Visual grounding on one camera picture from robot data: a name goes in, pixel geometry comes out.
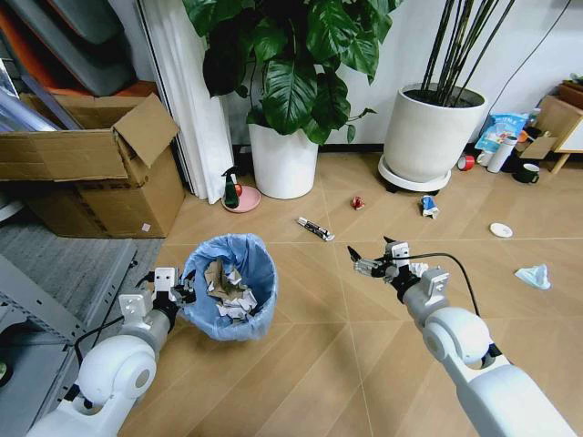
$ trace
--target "wastebasket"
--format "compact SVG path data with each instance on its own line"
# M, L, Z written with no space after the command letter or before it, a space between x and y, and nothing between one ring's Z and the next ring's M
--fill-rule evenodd
M234 265L242 282L253 291L258 310L248 320L233 324L230 317L221 317L217 301L207 294L204 272L218 258L225 266ZM257 340L267 333L277 301L278 280L273 259L258 236L227 234L201 243L187 259L182 278L193 270L197 299L183 309L187 320L214 340Z

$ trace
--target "crumpled paper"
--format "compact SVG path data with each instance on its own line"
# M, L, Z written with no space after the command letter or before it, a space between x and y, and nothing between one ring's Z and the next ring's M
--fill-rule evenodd
M548 280L547 264L519 269L515 273L515 276L537 289L548 290L551 288L550 281Z
M220 299L217 309L220 316L232 319L246 319L248 314L257 307L257 300L250 288L244 285L240 273L232 267L227 272L222 259L212 261L204 272L209 284L207 293Z

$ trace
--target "spray bottle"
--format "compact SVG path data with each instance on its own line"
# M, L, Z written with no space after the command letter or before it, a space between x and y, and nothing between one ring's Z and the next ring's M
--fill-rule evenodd
M225 171L222 176L225 177L225 206L227 208L235 209L239 206L239 196L237 196L237 189L232 175L237 176L237 166L233 166Z

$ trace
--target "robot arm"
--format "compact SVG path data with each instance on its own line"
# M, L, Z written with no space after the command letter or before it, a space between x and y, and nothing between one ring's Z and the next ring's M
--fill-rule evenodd
M379 259L363 259L349 248L354 269L382 278L397 291L424 343L456 386L457 397L483 436L575 436L537 384L502 354L477 315L450 307L449 273L434 268L417 278L409 270L409 245L387 240ZM179 306L194 301L188 279L175 269L156 269L155 292L119 296L120 335L101 341L83 360L77 390L41 419L29 437L114 437L131 408L149 388L156 361ZM482 361L480 369L468 366Z
M156 269L154 292L121 294L119 335L101 341L83 359L77 381L59 406L28 437L115 437L156 375L159 351L179 307L195 300L193 281L179 283L178 269Z
M349 247L354 269L395 287L425 346L454 382L457 398L478 433L575 436L537 384L494 344L486 323L470 311L449 306L445 295L449 273L434 268L417 278L409 270L408 244L386 241L379 259L362 259ZM468 366L480 361L480 369Z

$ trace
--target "pink plate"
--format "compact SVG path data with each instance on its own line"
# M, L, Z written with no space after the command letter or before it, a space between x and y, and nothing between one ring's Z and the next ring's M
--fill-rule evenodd
M249 187L247 185L242 185L243 191L239 197L239 206L236 208L227 208L225 206L225 200L220 199L220 203L225 207L226 210L230 212L248 212L255 209L261 200L261 193L254 187Z

